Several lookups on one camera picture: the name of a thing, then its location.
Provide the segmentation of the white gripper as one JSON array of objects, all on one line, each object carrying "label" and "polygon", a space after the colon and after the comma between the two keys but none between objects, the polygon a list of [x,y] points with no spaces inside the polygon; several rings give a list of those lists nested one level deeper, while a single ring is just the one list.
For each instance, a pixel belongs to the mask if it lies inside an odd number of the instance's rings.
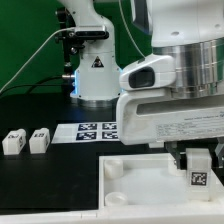
[{"label": "white gripper", "polygon": [[166,142],[176,168],[186,170],[186,148],[172,141],[224,137],[224,95],[175,100],[165,89],[125,91],[116,121],[122,143]]}]

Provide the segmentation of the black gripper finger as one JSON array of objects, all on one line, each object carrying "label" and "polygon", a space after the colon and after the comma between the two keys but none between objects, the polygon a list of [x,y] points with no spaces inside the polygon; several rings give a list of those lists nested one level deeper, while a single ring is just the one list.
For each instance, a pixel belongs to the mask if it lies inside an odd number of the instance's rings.
[{"label": "black gripper finger", "polygon": [[215,148],[215,154],[218,158],[218,165],[223,166],[223,157],[224,157],[224,138],[218,139],[218,144]]}]

